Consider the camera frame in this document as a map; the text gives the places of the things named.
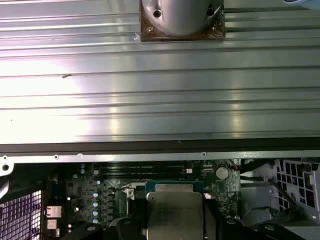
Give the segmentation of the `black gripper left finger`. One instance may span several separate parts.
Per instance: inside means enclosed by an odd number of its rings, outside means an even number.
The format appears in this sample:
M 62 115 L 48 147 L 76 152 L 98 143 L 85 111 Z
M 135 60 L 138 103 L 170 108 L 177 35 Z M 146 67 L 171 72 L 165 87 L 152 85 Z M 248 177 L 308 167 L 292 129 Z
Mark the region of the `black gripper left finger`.
M 63 240 L 145 240 L 147 229 L 147 194 L 139 190 L 128 202 L 128 217 L 117 218 L 104 228 L 98 223 L 82 223 L 65 234 Z

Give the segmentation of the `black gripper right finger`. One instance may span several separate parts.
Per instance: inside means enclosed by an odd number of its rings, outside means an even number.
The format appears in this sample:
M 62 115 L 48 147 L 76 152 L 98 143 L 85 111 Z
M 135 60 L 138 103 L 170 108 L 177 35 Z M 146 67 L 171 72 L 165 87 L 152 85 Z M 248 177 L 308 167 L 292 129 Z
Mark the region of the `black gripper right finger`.
M 302 240 L 303 237 L 283 226 L 300 216 L 298 208 L 293 208 L 281 217 L 244 225 L 236 218 L 224 216 L 215 199 L 202 198 L 203 227 L 207 240 Z

